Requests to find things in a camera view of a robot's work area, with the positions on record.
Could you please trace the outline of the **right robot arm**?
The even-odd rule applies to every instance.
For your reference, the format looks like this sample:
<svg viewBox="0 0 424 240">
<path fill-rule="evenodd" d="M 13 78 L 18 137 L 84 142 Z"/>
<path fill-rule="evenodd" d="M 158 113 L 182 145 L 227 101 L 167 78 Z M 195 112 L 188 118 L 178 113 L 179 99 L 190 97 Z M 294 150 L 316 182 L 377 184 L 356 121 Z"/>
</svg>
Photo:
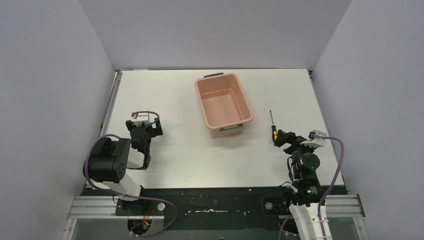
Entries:
<svg viewBox="0 0 424 240">
<path fill-rule="evenodd" d="M 316 173 L 321 161 L 315 150 L 326 145 L 318 130 L 309 133 L 308 138 L 296 135 L 294 132 L 284 132 L 272 127 L 274 146 L 288 155 L 286 164 L 291 182 L 292 194 L 288 210 L 291 213 L 300 238 L 302 240 L 330 240 L 325 201 L 322 200 L 322 190 Z"/>
</svg>

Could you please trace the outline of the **yellow black screwdriver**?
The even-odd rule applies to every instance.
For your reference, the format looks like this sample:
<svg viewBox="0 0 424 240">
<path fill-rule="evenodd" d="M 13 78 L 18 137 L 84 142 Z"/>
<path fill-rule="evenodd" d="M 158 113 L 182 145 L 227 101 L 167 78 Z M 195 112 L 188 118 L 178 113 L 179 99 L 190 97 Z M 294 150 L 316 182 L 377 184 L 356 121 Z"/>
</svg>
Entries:
<svg viewBox="0 0 424 240">
<path fill-rule="evenodd" d="M 276 140 L 278 139 L 278 131 L 274 123 L 272 111 L 270 110 L 269 113 L 270 113 L 270 119 L 271 119 L 271 132 L 272 132 L 271 137 L 272 137 L 272 141 L 275 143 Z"/>
</svg>

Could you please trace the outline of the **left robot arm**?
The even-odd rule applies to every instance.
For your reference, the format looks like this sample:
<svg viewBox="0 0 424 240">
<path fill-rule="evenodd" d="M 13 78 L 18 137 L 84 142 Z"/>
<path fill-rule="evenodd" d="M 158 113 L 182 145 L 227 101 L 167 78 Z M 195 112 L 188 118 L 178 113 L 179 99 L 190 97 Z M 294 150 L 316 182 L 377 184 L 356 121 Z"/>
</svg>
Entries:
<svg viewBox="0 0 424 240">
<path fill-rule="evenodd" d="M 102 136 L 88 154 L 83 175 L 91 182 L 107 186 L 107 190 L 128 202 L 128 208 L 141 215 L 148 208 L 148 201 L 142 197 L 143 187 L 137 184 L 127 170 L 147 170 L 151 162 L 151 142 L 163 135 L 160 118 L 153 121 L 127 120 L 129 138 L 112 140 L 111 134 Z"/>
</svg>

